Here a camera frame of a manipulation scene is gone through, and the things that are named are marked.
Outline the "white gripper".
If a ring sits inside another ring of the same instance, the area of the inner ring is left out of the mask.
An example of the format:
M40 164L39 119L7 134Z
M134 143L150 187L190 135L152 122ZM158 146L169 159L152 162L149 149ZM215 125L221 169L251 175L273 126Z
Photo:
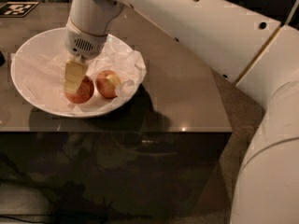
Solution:
M66 26L64 43L67 50L75 55L91 60L97 57L107 41L107 35L90 35L77 28L72 21ZM68 60L64 70L64 90L75 94L88 70L88 65Z

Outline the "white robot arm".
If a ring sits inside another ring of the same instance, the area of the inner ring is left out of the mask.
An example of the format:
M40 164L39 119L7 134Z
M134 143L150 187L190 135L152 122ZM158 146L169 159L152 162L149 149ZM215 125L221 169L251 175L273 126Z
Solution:
M238 174L230 224L299 224L297 30L225 0L73 0L66 45L96 57L131 7L265 110Z

